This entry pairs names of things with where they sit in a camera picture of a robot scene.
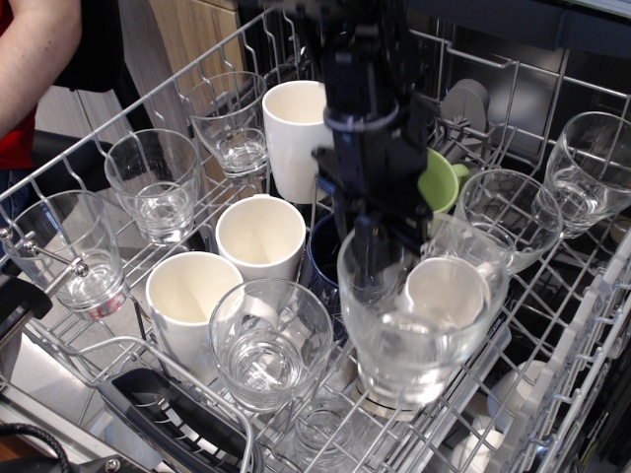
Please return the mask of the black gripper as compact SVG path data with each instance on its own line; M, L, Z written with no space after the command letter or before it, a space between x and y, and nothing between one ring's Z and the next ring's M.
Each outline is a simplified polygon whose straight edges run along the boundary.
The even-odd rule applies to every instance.
M355 233L355 286L377 286L391 242L419 254L429 239L432 211L417 186L427 167L428 119L324 123L333 146L313 150L319 179L333 193L339 235Z

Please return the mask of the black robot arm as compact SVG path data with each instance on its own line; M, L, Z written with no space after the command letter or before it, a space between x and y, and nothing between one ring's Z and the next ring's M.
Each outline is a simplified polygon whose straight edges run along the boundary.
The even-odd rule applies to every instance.
M419 253L432 212L417 187L428 166L424 70L401 1L296 1L288 7L324 83L330 145L312 155L333 190L336 226L351 236L340 270L355 286L387 286L407 249Z

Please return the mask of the person forearm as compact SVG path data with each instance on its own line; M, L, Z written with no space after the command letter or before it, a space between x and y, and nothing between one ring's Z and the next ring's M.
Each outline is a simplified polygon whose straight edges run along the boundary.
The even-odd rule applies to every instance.
M1 135L33 110L76 52L82 35L79 1L11 1L1 35Z

